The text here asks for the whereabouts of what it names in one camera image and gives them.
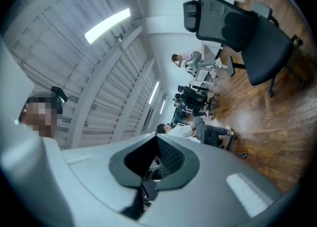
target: wooden floor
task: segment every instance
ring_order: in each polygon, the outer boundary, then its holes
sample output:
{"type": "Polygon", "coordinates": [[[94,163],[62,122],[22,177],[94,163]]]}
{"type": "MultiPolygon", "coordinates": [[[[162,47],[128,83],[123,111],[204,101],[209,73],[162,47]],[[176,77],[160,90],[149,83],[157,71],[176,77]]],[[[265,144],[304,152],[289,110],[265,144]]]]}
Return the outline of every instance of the wooden floor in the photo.
{"type": "MultiPolygon", "coordinates": [[[[281,71],[275,81],[275,95],[267,95],[269,82],[251,86],[244,70],[233,77],[221,71],[218,85],[219,108],[211,125],[230,125],[238,136],[234,151],[248,152],[245,162],[286,192],[301,177],[315,146],[317,136],[317,51],[308,26],[289,0],[247,0],[239,7],[248,9],[261,1],[273,9],[273,16],[288,35],[298,35],[304,44],[296,48],[290,66],[305,80],[301,90],[293,76],[281,71]]],[[[225,47],[220,54],[243,63],[241,55],[225,47]]]]}

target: black office chair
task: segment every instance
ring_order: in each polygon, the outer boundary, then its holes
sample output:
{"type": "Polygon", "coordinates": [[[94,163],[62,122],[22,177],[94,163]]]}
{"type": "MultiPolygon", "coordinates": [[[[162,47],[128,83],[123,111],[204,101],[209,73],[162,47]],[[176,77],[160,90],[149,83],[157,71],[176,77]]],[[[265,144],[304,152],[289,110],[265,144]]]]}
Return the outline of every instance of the black office chair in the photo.
{"type": "Polygon", "coordinates": [[[198,39],[242,51],[244,65],[228,58],[230,76],[235,74],[235,68],[242,68],[253,86],[271,80],[269,96],[272,97],[275,77],[285,67],[304,87],[303,80],[287,65],[294,50],[293,42],[297,41],[298,45],[303,42],[296,35],[289,38],[280,30],[272,9],[265,4],[255,2],[252,11],[246,11],[224,0],[193,0],[183,7],[184,26],[196,32],[198,39]]]}

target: chair backrest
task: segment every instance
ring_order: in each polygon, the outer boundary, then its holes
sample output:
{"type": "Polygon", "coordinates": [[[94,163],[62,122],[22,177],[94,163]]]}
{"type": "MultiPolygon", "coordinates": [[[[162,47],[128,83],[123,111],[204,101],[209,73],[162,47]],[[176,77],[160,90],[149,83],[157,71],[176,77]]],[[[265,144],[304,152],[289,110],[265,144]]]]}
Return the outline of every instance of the chair backrest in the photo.
{"type": "Polygon", "coordinates": [[[236,52],[248,44],[258,21],[254,12],[224,0],[198,0],[183,4],[184,26],[200,40],[229,46],[236,52]]]}

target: jeans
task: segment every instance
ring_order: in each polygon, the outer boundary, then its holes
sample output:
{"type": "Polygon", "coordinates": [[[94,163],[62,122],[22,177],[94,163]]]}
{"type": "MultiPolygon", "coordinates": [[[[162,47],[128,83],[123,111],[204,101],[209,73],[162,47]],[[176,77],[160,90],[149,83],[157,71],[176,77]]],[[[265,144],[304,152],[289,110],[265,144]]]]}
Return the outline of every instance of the jeans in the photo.
{"type": "Polygon", "coordinates": [[[219,135],[228,135],[228,130],[222,127],[206,125],[201,117],[194,119],[197,139],[201,143],[219,147],[221,145],[219,135]]]}
{"type": "Polygon", "coordinates": [[[206,66],[213,66],[214,64],[215,60],[202,60],[202,54],[199,51],[193,51],[193,67],[195,70],[206,66]]]}

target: ceiling light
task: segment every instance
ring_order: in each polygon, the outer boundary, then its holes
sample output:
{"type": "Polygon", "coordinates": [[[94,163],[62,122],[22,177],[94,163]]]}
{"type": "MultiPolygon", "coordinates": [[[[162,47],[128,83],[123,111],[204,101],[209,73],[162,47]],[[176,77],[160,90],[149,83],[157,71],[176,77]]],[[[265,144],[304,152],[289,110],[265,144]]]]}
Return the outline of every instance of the ceiling light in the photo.
{"type": "Polygon", "coordinates": [[[153,97],[154,97],[154,95],[155,95],[155,91],[158,89],[158,85],[159,85],[159,82],[157,82],[157,84],[155,85],[155,88],[154,88],[153,93],[152,93],[152,95],[151,95],[149,104],[152,103],[153,97]]]}
{"type": "Polygon", "coordinates": [[[129,16],[130,16],[130,10],[128,8],[123,11],[120,11],[117,14],[114,14],[111,17],[108,17],[107,19],[103,20],[102,22],[97,24],[95,27],[93,27],[91,30],[89,30],[85,34],[85,38],[87,39],[89,44],[91,44],[108,29],[110,29],[111,27],[113,27],[114,25],[116,25],[117,23],[121,22],[123,19],[129,16]]]}
{"type": "Polygon", "coordinates": [[[162,108],[160,109],[159,114],[161,114],[161,113],[162,113],[162,111],[163,111],[163,107],[164,107],[164,104],[165,104],[165,100],[164,100],[164,102],[163,102],[163,105],[162,105],[162,108]]]}

